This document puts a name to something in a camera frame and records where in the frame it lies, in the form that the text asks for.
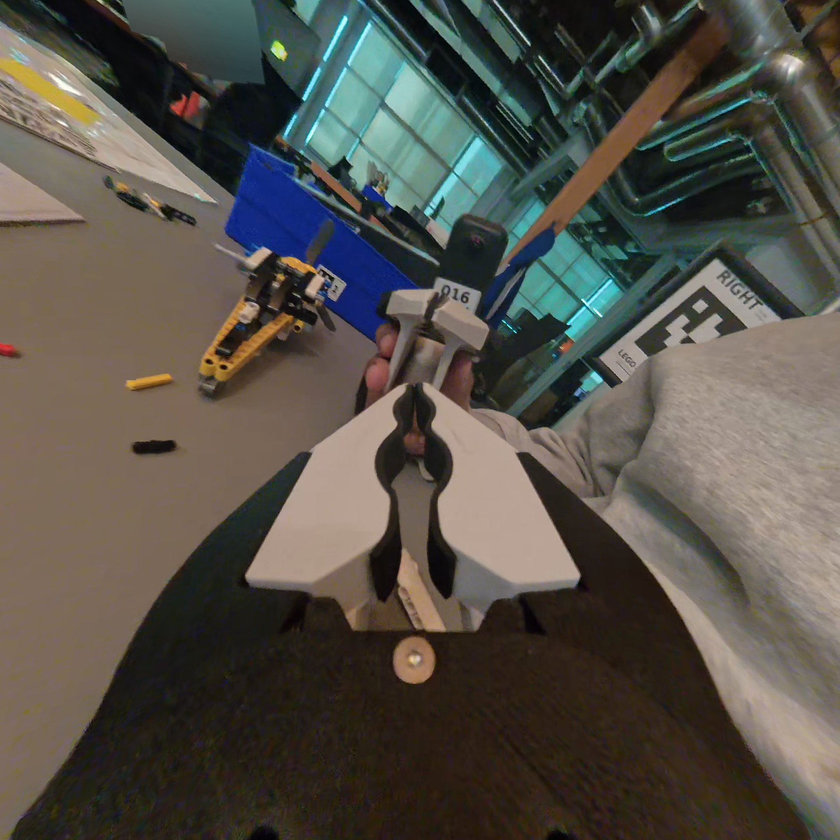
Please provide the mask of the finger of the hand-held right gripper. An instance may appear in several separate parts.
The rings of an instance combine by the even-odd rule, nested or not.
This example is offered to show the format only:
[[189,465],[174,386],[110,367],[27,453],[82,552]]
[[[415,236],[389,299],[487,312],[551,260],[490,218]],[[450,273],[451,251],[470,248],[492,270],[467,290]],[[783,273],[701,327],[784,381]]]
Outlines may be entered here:
[[441,302],[434,310],[432,326],[443,337],[444,348],[432,379],[432,387],[441,389],[456,354],[462,350],[473,355],[480,352],[489,327],[458,301]]
[[400,384],[431,382],[438,363],[438,342],[424,334],[431,325],[424,311],[432,290],[399,290],[391,294],[385,310],[399,328],[390,361],[386,392]]

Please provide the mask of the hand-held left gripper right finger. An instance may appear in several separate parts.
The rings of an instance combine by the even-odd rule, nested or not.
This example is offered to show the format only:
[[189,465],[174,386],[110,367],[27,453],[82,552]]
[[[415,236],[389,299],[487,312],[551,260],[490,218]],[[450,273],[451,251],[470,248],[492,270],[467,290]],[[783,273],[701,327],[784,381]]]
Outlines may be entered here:
[[516,449],[429,384],[415,385],[415,417],[434,483],[428,571],[465,629],[495,602],[575,588],[581,573]]

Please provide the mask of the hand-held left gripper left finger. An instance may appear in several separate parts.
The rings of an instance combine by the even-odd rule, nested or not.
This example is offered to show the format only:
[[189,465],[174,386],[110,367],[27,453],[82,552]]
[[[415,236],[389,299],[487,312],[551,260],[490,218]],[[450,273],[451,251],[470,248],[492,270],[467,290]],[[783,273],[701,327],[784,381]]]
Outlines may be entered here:
[[393,482],[405,465],[415,392],[399,385],[305,454],[245,580],[339,604],[353,630],[396,585],[403,542]]

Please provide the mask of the person's right forearm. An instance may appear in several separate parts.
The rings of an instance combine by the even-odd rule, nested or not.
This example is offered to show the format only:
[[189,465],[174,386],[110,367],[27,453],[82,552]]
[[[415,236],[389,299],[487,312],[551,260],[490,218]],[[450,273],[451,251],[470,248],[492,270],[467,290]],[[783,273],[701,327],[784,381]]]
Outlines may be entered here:
[[814,837],[839,830],[839,316],[645,362],[561,434],[472,414],[635,551]]

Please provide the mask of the yellow lego model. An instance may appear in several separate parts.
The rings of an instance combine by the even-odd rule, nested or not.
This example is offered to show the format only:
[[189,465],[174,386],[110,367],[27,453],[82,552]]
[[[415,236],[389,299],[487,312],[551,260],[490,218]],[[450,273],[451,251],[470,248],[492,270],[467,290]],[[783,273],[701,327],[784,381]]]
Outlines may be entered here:
[[221,245],[214,246],[235,262],[246,285],[199,364],[201,395],[221,395],[226,384],[275,340],[285,340],[319,322],[331,333],[336,332],[326,303],[333,282],[319,268],[321,253],[333,232],[333,221],[325,220],[303,259],[280,256],[267,247],[237,255]]

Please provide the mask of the pile of small lego pieces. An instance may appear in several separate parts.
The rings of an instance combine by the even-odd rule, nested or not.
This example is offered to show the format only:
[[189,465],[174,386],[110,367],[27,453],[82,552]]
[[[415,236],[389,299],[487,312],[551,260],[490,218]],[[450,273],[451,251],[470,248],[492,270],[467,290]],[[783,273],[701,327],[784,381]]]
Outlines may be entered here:
[[110,175],[103,176],[102,182],[122,203],[142,213],[152,214],[170,223],[177,222],[190,227],[197,226],[197,221],[193,215],[183,212],[171,204],[164,203],[148,193],[141,193],[122,182],[115,181]]

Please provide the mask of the person's right hand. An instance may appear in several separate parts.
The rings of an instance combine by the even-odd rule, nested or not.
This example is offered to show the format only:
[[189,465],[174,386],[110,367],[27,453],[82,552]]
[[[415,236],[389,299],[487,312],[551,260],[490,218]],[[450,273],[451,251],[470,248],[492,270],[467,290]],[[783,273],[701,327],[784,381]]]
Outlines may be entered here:
[[[360,386],[355,396],[353,413],[359,415],[386,393],[390,361],[396,347],[399,328],[393,321],[384,322],[375,333],[376,355],[364,368]],[[471,408],[474,386],[473,356],[458,351],[448,368],[441,393],[466,411]]]

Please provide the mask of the blue plastic bin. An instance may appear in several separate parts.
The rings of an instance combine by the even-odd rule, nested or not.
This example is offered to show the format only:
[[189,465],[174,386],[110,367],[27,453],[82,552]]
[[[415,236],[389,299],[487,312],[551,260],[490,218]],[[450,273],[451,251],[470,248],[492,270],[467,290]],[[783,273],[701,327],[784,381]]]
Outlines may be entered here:
[[331,312],[369,339],[381,318],[377,308],[391,291],[430,288],[438,261],[301,183],[291,163],[251,144],[238,182],[226,235],[244,248],[267,247],[302,258],[321,225],[331,220],[330,241],[313,265],[334,281]]

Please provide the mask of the black white marker sign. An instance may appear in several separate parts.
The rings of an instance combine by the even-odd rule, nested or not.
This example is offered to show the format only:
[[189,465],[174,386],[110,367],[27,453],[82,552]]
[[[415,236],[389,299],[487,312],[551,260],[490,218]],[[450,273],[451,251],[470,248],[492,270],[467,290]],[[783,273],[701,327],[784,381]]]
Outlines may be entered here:
[[606,384],[616,386],[664,350],[803,315],[751,263],[719,243],[665,284],[585,361]]

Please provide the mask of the metal ceiling pipes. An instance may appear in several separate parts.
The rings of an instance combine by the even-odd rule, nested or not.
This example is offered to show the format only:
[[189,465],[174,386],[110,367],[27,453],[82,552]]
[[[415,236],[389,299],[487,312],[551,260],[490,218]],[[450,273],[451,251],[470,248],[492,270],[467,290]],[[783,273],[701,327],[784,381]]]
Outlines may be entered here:
[[805,216],[805,232],[822,244],[827,256],[838,263],[838,100],[833,79],[818,65],[814,56],[799,49],[798,34],[780,2],[701,2],[707,17],[716,17],[728,35],[730,51],[751,59],[734,77],[715,89],[702,91],[681,107],[679,118],[661,131],[653,128],[637,146],[651,140],[667,140],[684,128],[710,126],[724,116],[724,106],[739,117],[751,116],[747,125],[762,131],[780,123],[782,139],[794,137],[800,145],[794,153],[803,165],[811,161],[815,171],[811,185],[805,175],[801,184],[805,196],[829,202],[828,217]]

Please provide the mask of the instruction booklets with bag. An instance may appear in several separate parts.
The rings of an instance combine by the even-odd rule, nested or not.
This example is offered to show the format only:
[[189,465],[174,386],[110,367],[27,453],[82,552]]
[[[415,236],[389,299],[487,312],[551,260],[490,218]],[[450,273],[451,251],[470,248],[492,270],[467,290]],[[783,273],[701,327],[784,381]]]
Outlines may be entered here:
[[1,117],[113,171],[216,204],[99,95],[74,66],[1,25]]

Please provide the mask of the large window wall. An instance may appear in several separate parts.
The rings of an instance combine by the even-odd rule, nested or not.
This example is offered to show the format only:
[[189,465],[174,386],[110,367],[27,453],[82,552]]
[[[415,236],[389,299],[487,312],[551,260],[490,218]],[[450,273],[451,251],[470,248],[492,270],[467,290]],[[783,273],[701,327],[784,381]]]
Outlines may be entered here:
[[462,214],[502,224],[516,245],[547,207],[522,180],[473,107],[453,98],[362,2],[320,2],[311,25],[325,47],[284,140],[324,168],[347,161],[363,186],[368,166],[385,173],[385,200],[418,209],[449,233]]

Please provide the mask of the wooden post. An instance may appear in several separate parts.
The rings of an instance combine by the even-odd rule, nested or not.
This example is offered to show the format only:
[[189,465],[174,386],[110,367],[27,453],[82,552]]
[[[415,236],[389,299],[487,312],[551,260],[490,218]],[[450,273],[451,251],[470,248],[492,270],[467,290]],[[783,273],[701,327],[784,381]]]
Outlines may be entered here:
[[728,35],[717,17],[707,17],[660,70],[644,92],[581,164],[540,217],[506,254],[506,266],[543,230],[561,233],[638,142],[679,100],[726,45]]

